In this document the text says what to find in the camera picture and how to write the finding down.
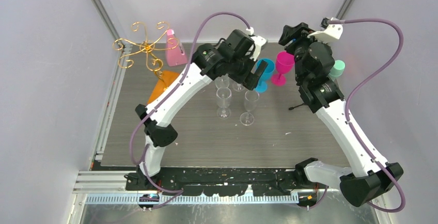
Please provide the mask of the blue wine glass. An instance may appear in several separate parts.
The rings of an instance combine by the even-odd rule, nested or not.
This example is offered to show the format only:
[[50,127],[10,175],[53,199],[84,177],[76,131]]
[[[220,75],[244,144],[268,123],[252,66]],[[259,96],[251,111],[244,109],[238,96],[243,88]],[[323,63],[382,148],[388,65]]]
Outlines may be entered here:
[[255,91],[258,93],[264,93],[267,90],[268,85],[267,85],[266,81],[268,81],[272,77],[272,75],[275,71],[275,62],[268,59],[268,58],[262,58],[262,59],[258,60],[256,63],[256,70],[258,70],[262,61],[266,62],[268,65],[265,68],[264,72],[262,73],[262,75],[259,79],[258,85],[255,88]]

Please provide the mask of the pink wine glass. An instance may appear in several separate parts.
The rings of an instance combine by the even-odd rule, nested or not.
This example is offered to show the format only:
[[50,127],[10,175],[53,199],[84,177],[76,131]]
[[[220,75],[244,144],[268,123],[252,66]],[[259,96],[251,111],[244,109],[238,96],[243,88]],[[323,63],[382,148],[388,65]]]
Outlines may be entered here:
[[271,82],[275,86],[283,86],[286,82],[286,74],[291,71],[295,64],[294,56],[287,52],[277,54],[275,68],[277,73],[272,75]]

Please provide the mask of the clear wine glass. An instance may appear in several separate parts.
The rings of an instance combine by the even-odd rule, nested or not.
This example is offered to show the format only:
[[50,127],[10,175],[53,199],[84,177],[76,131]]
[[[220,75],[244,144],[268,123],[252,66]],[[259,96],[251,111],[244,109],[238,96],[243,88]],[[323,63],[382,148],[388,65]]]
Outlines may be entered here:
[[255,117],[253,111],[256,109],[259,101],[259,93],[254,90],[248,90],[244,95],[245,112],[240,115],[240,122],[244,126],[250,126],[254,123]]
[[227,119],[231,115],[231,110],[229,108],[231,103],[232,92],[227,87],[219,88],[216,91],[216,103],[218,106],[217,115],[221,119]]
[[241,92],[241,91],[243,91],[244,90],[244,87],[243,87],[243,85],[242,84],[239,84],[239,83],[237,83],[237,82],[232,82],[232,89],[234,90],[234,91],[236,91],[236,92]]
[[215,86],[217,89],[220,88],[228,88],[230,85],[230,79],[228,75],[223,75],[214,80]]

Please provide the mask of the clear wine glass top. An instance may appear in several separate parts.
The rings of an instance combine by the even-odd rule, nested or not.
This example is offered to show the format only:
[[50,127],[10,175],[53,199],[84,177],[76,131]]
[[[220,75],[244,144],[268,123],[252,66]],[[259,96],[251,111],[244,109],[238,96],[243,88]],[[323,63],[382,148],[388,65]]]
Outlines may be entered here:
[[256,109],[259,101],[259,93],[254,90],[248,90],[244,95],[245,112],[240,115],[240,122],[244,126],[250,126],[254,123],[255,117],[253,111]]

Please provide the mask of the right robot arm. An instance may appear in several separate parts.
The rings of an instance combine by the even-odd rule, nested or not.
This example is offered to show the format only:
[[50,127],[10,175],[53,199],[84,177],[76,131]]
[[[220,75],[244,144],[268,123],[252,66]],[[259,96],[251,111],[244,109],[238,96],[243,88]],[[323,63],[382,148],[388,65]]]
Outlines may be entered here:
[[337,189],[359,207],[399,187],[403,169],[399,163],[388,162],[373,146],[349,110],[350,98],[344,97],[330,77],[335,65],[330,43],[340,38],[343,21],[324,19],[321,25],[321,31],[306,23],[285,25],[278,43],[294,56],[295,81],[304,105],[330,130],[349,166],[309,158],[296,164],[295,182],[301,188],[319,183]]

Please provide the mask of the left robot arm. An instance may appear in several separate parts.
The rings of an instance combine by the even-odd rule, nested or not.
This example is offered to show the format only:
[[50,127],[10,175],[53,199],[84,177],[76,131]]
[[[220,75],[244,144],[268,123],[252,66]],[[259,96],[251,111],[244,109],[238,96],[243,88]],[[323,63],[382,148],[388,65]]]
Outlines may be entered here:
[[144,127],[145,148],[140,160],[134,161],[138,182],[146,190],[158,188],[158,173],[165,148],[178,137],[171,124],[180,109],[202,88],[218,77],[228,75],[248,90],[254,90],[267,67],[263,62],[254,66],[267,39],[251,34],[249,30],[235,29],[217,44],[205,43],[196,48],[184,71],[156,100],[148,105],[139,104],[135,112]]

